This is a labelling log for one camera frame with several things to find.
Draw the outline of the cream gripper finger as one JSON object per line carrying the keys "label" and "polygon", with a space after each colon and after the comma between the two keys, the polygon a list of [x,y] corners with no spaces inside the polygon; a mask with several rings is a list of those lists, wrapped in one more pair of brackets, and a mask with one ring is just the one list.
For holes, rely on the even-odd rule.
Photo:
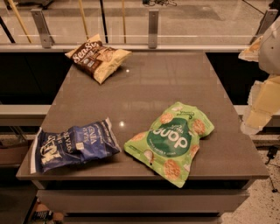
{"label": "cream gripper finger", "polygon": [[280,110],[280,76],[270,75],[265,81],[256,80],[248,96],[248,106],[242,116],[241,131],[255,135]]}
{"label": "cream gripper finger", "polygon": [[238,55],[238,58],[240,60],[257,62],[262,38],[262,36],[258,37],[248,48],[241,51]]}

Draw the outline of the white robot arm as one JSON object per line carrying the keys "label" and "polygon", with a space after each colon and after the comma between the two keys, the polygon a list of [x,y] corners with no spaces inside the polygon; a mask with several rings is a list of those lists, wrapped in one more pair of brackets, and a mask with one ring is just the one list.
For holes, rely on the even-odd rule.
{"label": "white robot arm", "polygon": [[256,81],[251,87],[248,106],[242,116],[241,131],[255,135],[280,110],[280,17],[238,58],[257,62],[269,75],[267,80]]}

